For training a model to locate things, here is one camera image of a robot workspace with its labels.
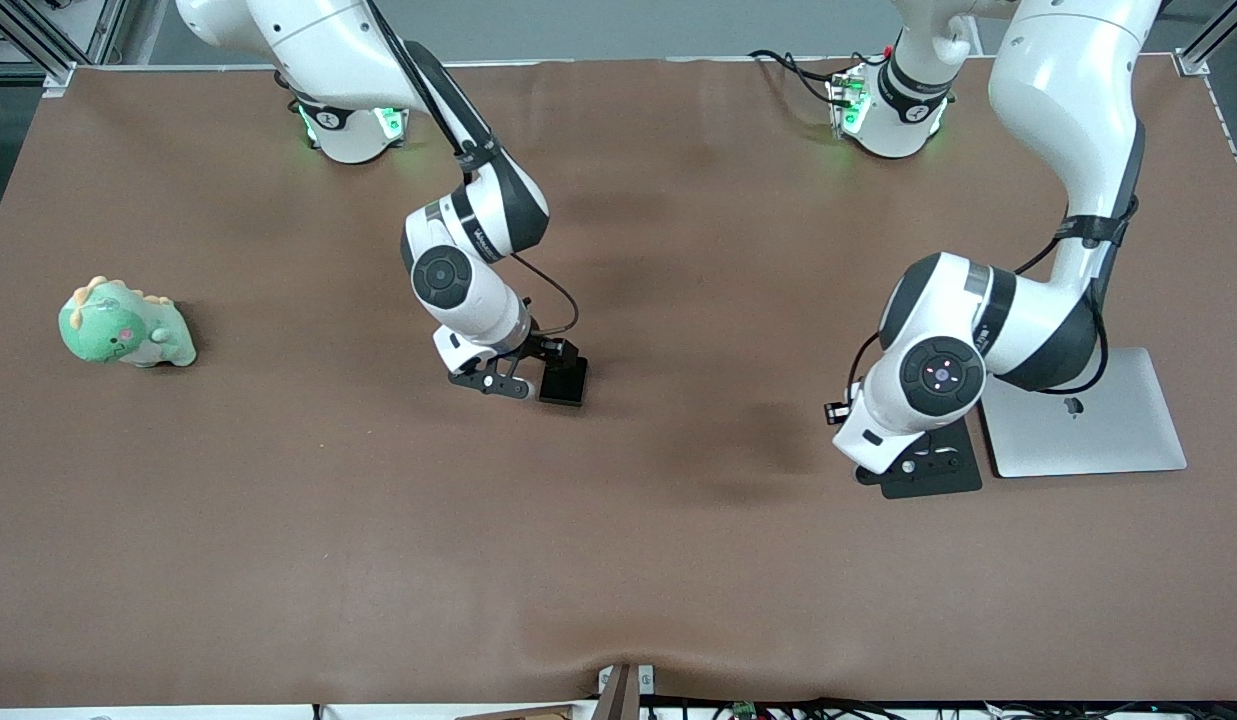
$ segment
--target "brown table surface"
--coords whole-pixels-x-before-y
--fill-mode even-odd
[[[773,64],[455,72],[549,197],[585,409],[445,381],[398,256],[458,182],[430,120],[339,167],[270,73],[77,73],[0,210],[0,705],[548,700],[615,659],[714,696],[1237,698],[1237,177],[1166,56],[1107,323],[1190,468],[887,501],[830,443],[910,261],[1012,268],[1063,213],[988,69],[903,161]],[[182,301],[197,364],[73,359],[94,273]]]

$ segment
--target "green indicator light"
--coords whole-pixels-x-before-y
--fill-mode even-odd
[[[307,110],[303,110],[302,108],[298,108],[298,118],[302,118],[302,124],[303,124],[304,127],[307,127],[307,137],[308,137],[308,140],[312,141],[312,145],[315,145],[317,142],[320,142],[320,141],[315,140],[315,127],[310,126],[310,118],[307,116]]]
[[[857,101],[852,106],[845,110],[845,129],[850,132],[857,132],[862,127],[862,118],[866,118],[866,111],[871,109],[871,96],[866,92],[857,96]]]
[[[393,108],[380,108],[374,110],[377,115],[379,122],[382,126],[382,132],[385,132],[388,139],[395,140],[400,137],[400,110]]]

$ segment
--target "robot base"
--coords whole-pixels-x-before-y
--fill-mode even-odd
[[[312,150],[320,150],[329,160],[343,165],[367,163],[391,147],[403,147],[409,122],[408,110],[390,108],[356,110],[344,120],[333,113],[317,113],[315,118],[308,118],[302,108],[298,115],[307,129],[307,142]],[[334,129],[325,127],[325,122],[343,125]]]
[[[873,58],[873,63],[882,59]],[[833,131],[837,140],[847,137],[878,158],[905,158],[920,151],[924,142],[938,132],[948,100],[931,113],[919,108],[928,115],[919,122],[902,122],[893,108],[871,90],[882,72],[880,68],[882,66],[858,63],[825,83],[829,96],[847,104],[847,108],[833,105]]]

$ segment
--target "silver laptop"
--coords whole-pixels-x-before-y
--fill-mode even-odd
[[[1094,376],[1098,354],[1075,384]],[[990,379],[983,419],[1002,478],[1144,473],[1186,468],[1174,419],[1142,346],[1113,346],[1107,372],[1085,392],[1025,392]]]

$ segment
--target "gray floor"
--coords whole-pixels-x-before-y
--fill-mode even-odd
[[[884,0],[379,0],[403,35],[444,61],[637,59],[746,54],[758,47],[795,54],[871,51],[897,36],[898,15]],[[1218,0],[1174,0],[1147,48],[1185,45]],[[980,22],[983,49],[996,53],[1002,22]],[[140,64],[256,63],[249,54],[203,45],[171,0],[135,5],[120,42]],[[1213,94],[1237,148],[1237,37],[1209,61]],[[0,88],[0,197],[37,104],[33,88]]]
[[[621,61],[687,54],[878,49],[898,32],[882,0],[380,0],[400,35],[442,61]],[[169,4],[153,64],[255,61],[203,45]]]

